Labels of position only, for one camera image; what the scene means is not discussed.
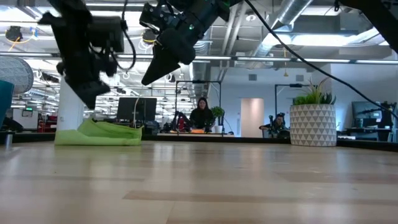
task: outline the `white fan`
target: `white fan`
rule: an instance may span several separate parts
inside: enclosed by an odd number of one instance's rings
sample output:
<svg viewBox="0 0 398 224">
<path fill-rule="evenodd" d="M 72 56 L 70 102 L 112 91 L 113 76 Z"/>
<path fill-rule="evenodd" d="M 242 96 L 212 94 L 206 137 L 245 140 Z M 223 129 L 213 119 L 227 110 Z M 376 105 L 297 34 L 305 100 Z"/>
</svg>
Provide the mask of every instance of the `white fan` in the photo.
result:
<svg viewBox="0 0 398 224">
<path fill-rule="evenodd" d="M 0 57 L 0 80 L 14 84 L 14 94 L 25 93 L 33 86 L 33 71 L 17 57 Z"/>
</svg>

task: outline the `green plant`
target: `green plant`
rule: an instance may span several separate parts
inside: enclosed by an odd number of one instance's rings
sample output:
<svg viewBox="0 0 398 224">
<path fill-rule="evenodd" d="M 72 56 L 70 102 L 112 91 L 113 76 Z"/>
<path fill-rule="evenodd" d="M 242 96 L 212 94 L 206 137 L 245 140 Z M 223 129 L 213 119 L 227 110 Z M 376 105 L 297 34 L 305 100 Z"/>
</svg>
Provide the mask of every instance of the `green plant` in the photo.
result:
<svg viewBox="0 0 398 224">
<path fill-rule="evenodd" d="M 213 113 L 213 116 L 215 118 L 220 118 L 224 115 L 225 111 L 219 107 L 219 106 L 215 106 L 211 109 L 211 112 Z"/>
<path fill-rule="evenodd" d="M 213 113 L 214 118 L 217 118 L 218 120 L 218 125 L 221 125 L 221 119 L 223 115 L 225 114 L 225 111 L 223 108 L 219 106 L 215 106 L 211 109 L 211 112 Z"/>
<path fill-rule="evenodd" d="M 329 104 L 334 105 L 336 102 L 336 97 L 333 98 L 331 93 L 323 93 L 322 88 L 325 82 L 329 78 L 322 80 L 319 85 L 314 85 L 310 80 L 310 86 L 307 90 L 305 96 L 298 96 L 294 99 L 294 105 L 308 105 L 308 104 Z"/>
</svg>

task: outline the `teal chair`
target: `teal chair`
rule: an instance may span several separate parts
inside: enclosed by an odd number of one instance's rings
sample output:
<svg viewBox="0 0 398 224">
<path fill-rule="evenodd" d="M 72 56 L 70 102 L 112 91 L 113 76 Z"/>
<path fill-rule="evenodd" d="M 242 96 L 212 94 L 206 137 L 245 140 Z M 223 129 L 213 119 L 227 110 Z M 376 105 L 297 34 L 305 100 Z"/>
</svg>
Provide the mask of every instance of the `teal chair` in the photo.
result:
<svg viewBox="0 0 398 224">
<path fill-rule="evenodd" d="M 14 92 L 14 85 L 9 82 L 0 80 L 0 127 L 7 110 L 11 107 L 12 93 Z"/>
</svg>

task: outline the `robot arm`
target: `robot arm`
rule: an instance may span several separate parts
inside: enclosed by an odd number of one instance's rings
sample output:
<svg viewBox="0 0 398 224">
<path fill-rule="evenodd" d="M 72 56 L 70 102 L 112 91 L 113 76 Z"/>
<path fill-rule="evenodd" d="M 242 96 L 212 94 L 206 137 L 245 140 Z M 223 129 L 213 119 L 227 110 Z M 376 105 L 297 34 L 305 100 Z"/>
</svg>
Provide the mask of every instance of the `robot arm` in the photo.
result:
<svg viewBox="0 0 398 224">
<path fill-rule="evenodd" d="M 157 39 L 153 48 L 154 58 L 142 84 L 148 85 L 178 69 L 180 62 L 190 64 L 196 57 L 193 46 L 218 17 L 228 21 L 230 7 L 242 1 L 158 0 L 157 6 L 145 4 L 140 24 L 157 34 Z M 109 86 L 100 80 L 100 72 L 106 72 L 110 77 L 117 72 L 114 53 L 124 52 L 126 21 L 120 17 L 92 16 L 82 0 L 49 2 L 62 16 L 54 17 L 47 12 L 39 24 L 52 26 L 62 58 L 57 70 L 65 75 L 66 82 L 89 109 L 94 109 L 96 96 L 110 91 Z M 394 16 L 395 9 L 398 10 L 396 0 L 336 0 L 337 7 L 339 2 L 363 11 L 392 49 L 398 52 L 398 26 Z M 180 12 L 174 14 L 172 6 Z M 93 47 L 102 51 L 95 52 Z"/>
<path fill-rule="evenodd" d="M 371 21 L 391 48 L 398 52 L 398 1 L 396 0 L 336 0 L 345 6 L 359 9 Z"/>
</svg>

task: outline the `computer monitor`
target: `computer monitor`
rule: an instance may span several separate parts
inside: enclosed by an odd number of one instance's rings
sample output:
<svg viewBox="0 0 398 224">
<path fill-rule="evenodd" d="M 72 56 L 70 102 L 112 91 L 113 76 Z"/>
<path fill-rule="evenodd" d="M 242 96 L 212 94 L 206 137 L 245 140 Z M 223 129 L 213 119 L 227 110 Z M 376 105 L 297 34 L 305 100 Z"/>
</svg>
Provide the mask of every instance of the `computer monitor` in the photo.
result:
<svg viewBox="0 0 398 224">
<path fill-rule="evenodd" d="M 353 126 L 357 128 L 377 126 L 382 119 L 382 111 L 369 102 L 352 102 Z"/>
<path fill-rule="evenodd" d="M 355 119 L 381 119 L 381 109 L 370 102 L 352 102 Z"/>
<path fill-rule="evenodd" d="M 135 97 L 120 97 L 117 119 L 133 120 L 136 101 Z M 136 120 L 155 121 L 156 103 L 156 98 L 139 98 L 136 106 Z"/>
</svg>

